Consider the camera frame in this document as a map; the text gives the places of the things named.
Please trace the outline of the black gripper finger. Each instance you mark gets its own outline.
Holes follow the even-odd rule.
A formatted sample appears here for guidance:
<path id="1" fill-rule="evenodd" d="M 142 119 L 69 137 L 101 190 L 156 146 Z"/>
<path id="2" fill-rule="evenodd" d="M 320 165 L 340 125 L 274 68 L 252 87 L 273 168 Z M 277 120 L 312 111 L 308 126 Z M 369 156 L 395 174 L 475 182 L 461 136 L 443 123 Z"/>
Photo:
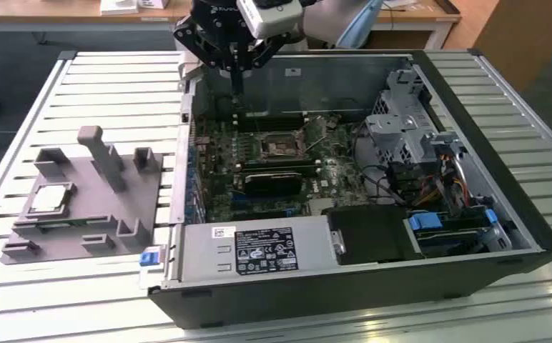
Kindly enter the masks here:
<path id="1" fill-rule="evenodd" d="M 289 42 L 292 33 L 286 32 L 269 37 L 257 46 L 252 46 L 253 37 L 248 34 L 237 42 L 237 96 L 244 95 L 244 73 L 264 67 Z"/>
<path id="2" fill-rule="evenodd" d="M 232 94 L 240 95 L 240 70 L 233 54 L 229 22 L 220 17 L 188 16 L 176 25 L 174 37 L 205 65 L 229 75 Z"/>

